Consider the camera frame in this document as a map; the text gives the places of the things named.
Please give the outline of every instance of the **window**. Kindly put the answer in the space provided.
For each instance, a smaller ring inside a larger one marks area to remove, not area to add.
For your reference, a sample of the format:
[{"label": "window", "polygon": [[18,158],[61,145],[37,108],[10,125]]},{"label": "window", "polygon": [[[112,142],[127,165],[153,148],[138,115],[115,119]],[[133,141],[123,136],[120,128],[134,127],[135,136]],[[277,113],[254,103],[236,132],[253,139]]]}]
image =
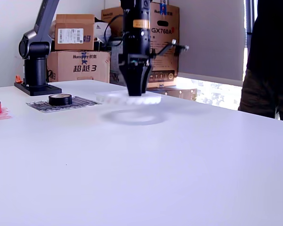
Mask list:
[{"label": "window", "polygon": [[258,0],[245,0],[244,3],[246,8],[247,47],[249,49],[254,23],[258,16]]}]

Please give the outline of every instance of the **black robotic arm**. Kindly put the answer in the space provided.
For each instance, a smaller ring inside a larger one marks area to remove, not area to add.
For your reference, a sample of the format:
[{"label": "black robotic arm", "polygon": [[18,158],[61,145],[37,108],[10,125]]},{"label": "black robotic arm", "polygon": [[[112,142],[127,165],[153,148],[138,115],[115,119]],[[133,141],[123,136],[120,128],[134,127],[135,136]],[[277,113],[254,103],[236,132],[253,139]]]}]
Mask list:
[{"label": "black robotic arm", "polygon": [[24,82],[15,86],[30,96],[61,93],[46,82],[46,58],[51,51],[50,26],[59,0],[43,0],[34,28],[23,35],[19,44],[24,59]]}]

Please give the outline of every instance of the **black cable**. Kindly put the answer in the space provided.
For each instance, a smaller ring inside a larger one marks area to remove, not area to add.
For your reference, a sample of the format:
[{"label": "black cable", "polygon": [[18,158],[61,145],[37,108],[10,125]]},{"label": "black cable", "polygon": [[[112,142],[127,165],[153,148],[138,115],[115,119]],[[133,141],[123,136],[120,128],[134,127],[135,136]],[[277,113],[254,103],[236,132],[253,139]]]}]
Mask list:
[{"label": "black cable", "polygon": [[[124,15],[117,15],[117,16],[115,16],[115,17],[108,23],[108,25],[107,25],[107,27],[106,27],[106,29],[105,29],[105,32],[104,32],[104,40],[105,40],[105,45],[106,45],[106,46],[110,43],[110,41],[107,41],[107,37],[106,37],[106,32],[107,32],[108,27],[109,27],[116,19],[118,19],[119,17],[123,17],[123,16],[124,16]],[[111,44],[111,46],[120,46],[120,45],[122,44],[122,42],[123,42],[123,39],[124,39],[124,37],[122,37],[122,40],[120,41],[120,43],[118,43],[118,44],[116,44],[116,45]]]}]

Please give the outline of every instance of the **table surface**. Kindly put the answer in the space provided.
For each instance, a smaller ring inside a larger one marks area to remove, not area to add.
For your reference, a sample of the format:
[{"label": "table surface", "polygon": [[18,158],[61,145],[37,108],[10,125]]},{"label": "table surface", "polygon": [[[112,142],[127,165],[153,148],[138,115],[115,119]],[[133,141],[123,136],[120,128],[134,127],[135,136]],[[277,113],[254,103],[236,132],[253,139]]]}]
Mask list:
[{"label": "table surface", "polygon": [[[95,100],[124,87],[55,85]],[[163,97],[41,113],[0,101],[0,226],[283,226],[283,121]]]}]

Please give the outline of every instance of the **wall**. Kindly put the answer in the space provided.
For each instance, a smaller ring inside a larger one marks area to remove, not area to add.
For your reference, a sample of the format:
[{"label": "wall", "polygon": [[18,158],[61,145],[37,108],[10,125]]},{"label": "wall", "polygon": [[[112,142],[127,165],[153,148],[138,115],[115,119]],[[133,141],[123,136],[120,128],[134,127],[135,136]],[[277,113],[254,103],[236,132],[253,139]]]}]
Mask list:
[{"label": "wall", "polygon": [[179,71],[242,81],[245,48],[243,0],[169,0],[180,8]]},{"label": "wall", "polygon": [[[0,0],[0,87],[11,86],[23,75],[18,45],[33,29],[42,0]],[[100,18],[104,0],[60,0],[57,13],[91,13]]]}]

